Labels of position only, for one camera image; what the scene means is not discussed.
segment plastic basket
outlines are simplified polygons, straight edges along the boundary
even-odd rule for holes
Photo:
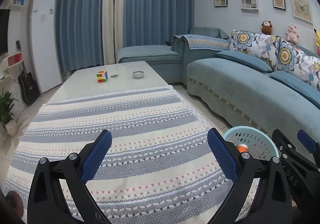
[[[233,144],[245,144],[248,153],[256,159],[270,160],[271,157],[279,157],[279,152],[273,141],[261,131],[247,126],[233,127],[223,135],[226,141]]]

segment flower vase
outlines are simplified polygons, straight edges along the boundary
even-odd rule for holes
[[[10,120],[9,123],[4,125],[5,130],[10,136],[15,136],[18,133],[17,123],[14,119]]]

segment blue sofa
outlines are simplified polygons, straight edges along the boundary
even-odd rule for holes
[[[190,34],[227,39],[221,29],[194,27]],[[116,53],[116,63],[146,61],[168,84],[182,82],[187,85],[187,65],[191,62],[214,57],[217,51],[190,50],[188,42],[181,38],[174,40],[171,47],[164,45],[124,47]]]
[[[306,55],[318,57],[299,48]],[[225,118],[231,126],[255,127],[269,136],[275,129],[280,129],[298,152],[313,161],[311,154],[297,140],[297,132],[303,129],[311,138],[320,142],[319,104],[315,105],[311,99],[306,99],[291,87],[272,79],[270,67],[269,71],[254,68],[217,57],[197,60],[187,66],[187,90],[201,97],[212,111]],[[298,78],[286,72],[274,73],[283,73],[300,81],[303,87],[314,91],[315,99],[320,100],[320,92]]]

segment floral pillow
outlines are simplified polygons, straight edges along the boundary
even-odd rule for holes
[[[320,92],[320,59],[279,38],[275,71],[288,72]]]
[[[278,38],[280,37],[233,30],[230,50],[255,56],[265,61],[274,70],[277,61],[275,53]]]

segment pikachu plush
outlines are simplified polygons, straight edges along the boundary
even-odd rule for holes
[[[320,55],[320,34],[319,32],[315,29],[316,33],[316,46],[318,47],[318,55]]]

